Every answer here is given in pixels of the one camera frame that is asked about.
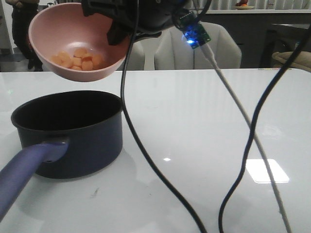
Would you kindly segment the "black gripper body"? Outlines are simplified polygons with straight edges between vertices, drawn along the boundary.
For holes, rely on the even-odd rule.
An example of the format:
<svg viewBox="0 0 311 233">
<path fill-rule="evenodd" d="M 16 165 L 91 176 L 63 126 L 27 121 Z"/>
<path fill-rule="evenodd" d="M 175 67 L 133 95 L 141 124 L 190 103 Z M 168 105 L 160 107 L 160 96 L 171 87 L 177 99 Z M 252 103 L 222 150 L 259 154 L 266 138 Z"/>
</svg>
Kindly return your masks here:
<svg viewBox="0 0 311 233">
<path fill-rule="evenodd" d="M 83 14 L 95 13 L 112 19 L 107 32 L 109 45 L 120 44 L 134 34 L 136 40 L 158 37 L 173 26 L 173 17 L 183 10 L 186 0 L 83 0 Z"/>
</svg>

